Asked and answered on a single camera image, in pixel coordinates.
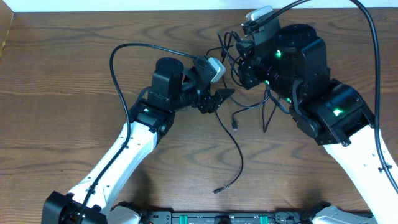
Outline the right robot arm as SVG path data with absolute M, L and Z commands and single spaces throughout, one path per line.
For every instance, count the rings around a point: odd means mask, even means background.
M 281 27 L 275 12 L 251 12 L 236 41 L 245 89 L 265 83 L 297 127 L 348 174 L 377 223 L 397 221 L 397 164 L 377 114 L 352 86 L 332 79 L 326 44 L 308 24 Z

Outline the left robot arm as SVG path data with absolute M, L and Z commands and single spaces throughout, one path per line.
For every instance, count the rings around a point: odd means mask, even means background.
M 52 192 L 44 203 L 42 223 L 139 223 L 141 214 L 115 205 L 137 166 L 158 145 L 174 123 L 177 110 L 192 106 L 203 114 L 215 112 L 234 93 L 210 86 L 225 73 L 216 58 L 197 56 L 192 68 L 175 58 L 157 61 L 149 88 L 128 111 L 118 139 L 95 168 L 66 195 Z

